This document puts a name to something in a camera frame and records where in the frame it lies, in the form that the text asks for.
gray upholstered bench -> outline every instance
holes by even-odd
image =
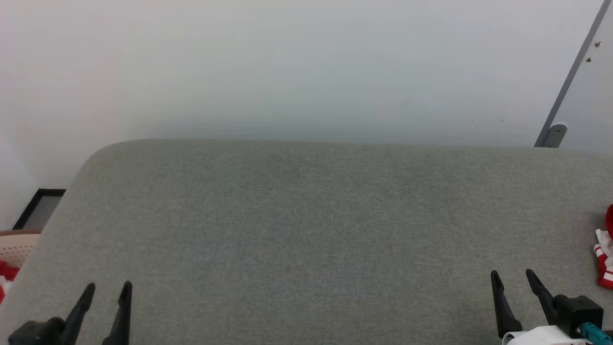
[[[65,317],[100,344],[132,281],[131,344],[496,344],[490,271],[516,317],[596,285],[613,158],[558,149],[149,140],[94,154],[0,306],[0,338]]]

gray door frame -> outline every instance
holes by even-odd
[[[598,10],[598,13],[596,14],[596,18],[594,19],[594,22],[592,23],[592,27],[590,28],[590,31],[587,33],[587,37],[583,41],[583,45],[581,45],[581,49],[579,49],[579,53],[577,54],[577,57],[575,58],[575,61],[573,63],[573,66],[571,67],[570,72],[568,72],[568,75],[566,76],[566,80],[564,80],[564,84],[562,84],[562,89],[560,90],[560,93],[558,94],[558,98],[555,99],[554,106],[551,108],[551,111],[549,112],[549,116],[547,116],[547,120],[545,121],[545,124],[543,125],[543,128],[541,129],[541,134],[539,134],[536,140],[535,147],[543,147],[545,143],[545,137],[547,136],[547,133],[549,132],[549,128],[551,127],[551,124],[554,122],[555,114],[557,114],[558,110],[560,109],[560,105],[562,104],[562,101],[564,100],[564,96],[566,96],[566,92],[568,91],[568,88],[571,86],[571,83],[573,82],[573,78],[575,74],[577,74],[577,70],[579,70],[579,66],[583,62],[583,58],[585,57],[585,54],[587,53],[587,49],[592,44],[594,35],[596,34],[596,31],[598,31],[598,27],[600,26],[600,23],[603,21],[604,14],[605,12],[607,12],[607,8],[609,8],[610,3],[611,3],[611,0],[604,0],[602,6],[600,6],[600,10]]]

white cloth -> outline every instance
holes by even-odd
[[[607,271],[613,271],[613,240],[611,240],[608,232],[600,229],[596,230],[596,238],[598,238],[600,249],[607,256],[607,260],[604,261]]]
[[[10,285],[13,284],[12,281],[6,280],[6,277],[0,276],[0,287],[4,290],[4,294],[9,291]]]

white robot part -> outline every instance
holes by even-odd
[[[586,345],[583,338],[572,339],[557,326],[541,326],[530,331],[509,332],[502,338],[502,345]]]

white wall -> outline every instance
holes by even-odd
[[[0,133],[0,231],[13,228],[37,189],[25,165]]]
[[[554,119],[565,149],[613,153],[613,8],[609,6]]]
[[[0,105],[47,188],[137,138],[532,146],[601,1],[2,0]]]

